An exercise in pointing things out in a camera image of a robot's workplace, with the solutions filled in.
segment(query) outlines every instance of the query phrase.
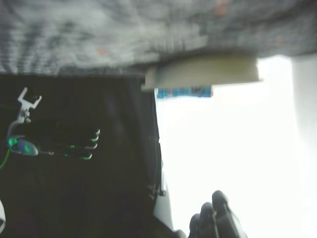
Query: blurry gray carpet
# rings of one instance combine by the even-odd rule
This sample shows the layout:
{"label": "blurry gray carpet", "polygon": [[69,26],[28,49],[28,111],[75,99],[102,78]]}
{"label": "blurry gray carpet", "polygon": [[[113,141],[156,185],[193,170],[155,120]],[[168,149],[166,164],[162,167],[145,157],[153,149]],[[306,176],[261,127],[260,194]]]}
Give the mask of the blurry gray carpet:
{"label": "blurry gray carpet", "polygon": [[317,51],[316,0],[0,0],[0,72],[125,74],[181,53]]}

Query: robotic hand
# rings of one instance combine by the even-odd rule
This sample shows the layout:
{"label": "robotic hand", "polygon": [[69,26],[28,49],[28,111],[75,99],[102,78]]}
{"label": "robotic hand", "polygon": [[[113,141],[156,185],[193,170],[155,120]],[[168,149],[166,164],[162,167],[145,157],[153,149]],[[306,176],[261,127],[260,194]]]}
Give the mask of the robotic hand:
{"label": "robotic hand", "polygon": [[206,202],[200,214],[192,217],[189,227],[188,238],[247,238],[221,191],[213,193],[212,204]]}
{"label": "robotic hand", "polygon": [[6,137],[10,151],[28,156],[48,154],[91,159],[90,151],[97,147],[100,130],[65,125],[54,119],[31,121],[29,109],[35,109],[41,99],[41,96],[28,93],[27,88],[19,96],[21,109]]}

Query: beige object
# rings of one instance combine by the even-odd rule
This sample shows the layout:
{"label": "beige object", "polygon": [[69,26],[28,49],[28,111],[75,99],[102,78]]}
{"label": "beige object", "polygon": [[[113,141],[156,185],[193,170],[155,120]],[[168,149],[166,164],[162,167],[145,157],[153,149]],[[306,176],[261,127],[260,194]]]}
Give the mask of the beige object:
{"label": "beige object", "polygon": [[248,83],[259,80],[257,58],[246,55],[213,55],[175,60],[151,67],[143,90]]}

